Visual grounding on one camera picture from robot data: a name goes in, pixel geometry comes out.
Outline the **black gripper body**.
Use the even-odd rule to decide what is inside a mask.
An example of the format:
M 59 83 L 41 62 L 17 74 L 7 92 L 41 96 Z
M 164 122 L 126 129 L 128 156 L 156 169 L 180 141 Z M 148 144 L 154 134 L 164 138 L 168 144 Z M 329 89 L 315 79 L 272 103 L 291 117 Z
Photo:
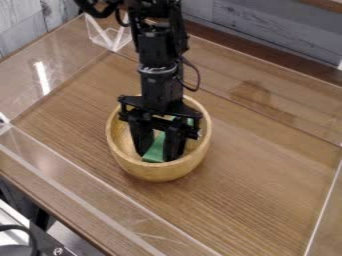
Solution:
M 141 94 L 138 96 L 124 95 L 118 98 L 121 103 L 120 119 L 128 123 L 136 122 L 134 136 L 138 136 L 140 128 L 166 131 L 173 122 L 164 121 L 164 116 L 174 116 L 180 119 L 192 119 L 194 125 L 181 125 L 181 131 L 188 139 L 200 137 L 200 120 L 204 114 L 185 103 L 184 65 L 169 67 L 138 68 L 141 75 Z

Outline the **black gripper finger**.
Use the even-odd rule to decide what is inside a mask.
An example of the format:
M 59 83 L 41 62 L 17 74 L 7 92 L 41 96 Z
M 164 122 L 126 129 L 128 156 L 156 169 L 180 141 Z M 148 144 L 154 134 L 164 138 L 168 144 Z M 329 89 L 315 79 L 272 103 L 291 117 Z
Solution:
M 164 145 L 164 160 L 166 162 L 181 158 L 186 146 L 186 132 L 181 127 L 170 126 L 166 131 L 166 139 Z
M 144 156 L 154 143 L 154 130 L 141 121 L 130 121 L 129 124 L 137 153 Z

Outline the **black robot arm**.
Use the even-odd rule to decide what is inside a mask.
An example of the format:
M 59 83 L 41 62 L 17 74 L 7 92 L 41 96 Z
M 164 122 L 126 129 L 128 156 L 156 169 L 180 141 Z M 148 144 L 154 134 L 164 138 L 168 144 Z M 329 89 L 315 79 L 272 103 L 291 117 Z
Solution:
M 137 153 L 149 152 L 156 131 L 165 133 L 164 160 L 181 158 L 186 142 L 200 137 L 202 112 L 185 103 L 184 57 L 189 50 L 181 0 L 110 0 L 97 9 L 89 0 L 74 0 L 81 9 L 95 18 L 118 17 L 132 29 L 136 51 L 140 54 L 141 88 L 138 96 L 121 96 L 120 119 L 129 123 Z

